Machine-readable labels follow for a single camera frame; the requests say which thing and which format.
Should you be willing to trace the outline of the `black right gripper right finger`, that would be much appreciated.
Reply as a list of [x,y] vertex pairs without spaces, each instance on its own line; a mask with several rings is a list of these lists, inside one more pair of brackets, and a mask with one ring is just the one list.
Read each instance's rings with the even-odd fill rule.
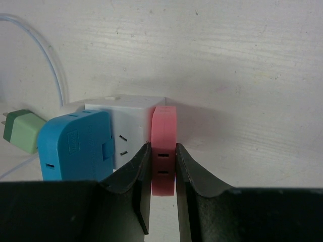
[[235,188],[176,146],[181,241],[322,241],[322,189]]

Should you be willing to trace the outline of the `pink plug adapter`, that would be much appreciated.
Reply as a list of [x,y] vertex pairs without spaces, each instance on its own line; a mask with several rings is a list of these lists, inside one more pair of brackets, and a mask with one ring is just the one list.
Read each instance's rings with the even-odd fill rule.
[[173,196],[177,112],[174,106],[157,106],[152,117],[152,195]]

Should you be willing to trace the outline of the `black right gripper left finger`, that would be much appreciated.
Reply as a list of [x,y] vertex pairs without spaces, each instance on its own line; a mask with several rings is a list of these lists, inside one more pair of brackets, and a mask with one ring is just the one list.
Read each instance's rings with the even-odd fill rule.
[[1,241],[144,241],[151,145],[101,182],[1,183]]

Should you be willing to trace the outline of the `green charger plug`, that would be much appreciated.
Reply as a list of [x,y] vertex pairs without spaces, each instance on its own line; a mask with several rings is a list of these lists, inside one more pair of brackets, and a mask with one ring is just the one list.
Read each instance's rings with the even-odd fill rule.
[[38,151],[37,138],[46,120],[28,109],[5,112],[3,139],[25,151],[35,154]]

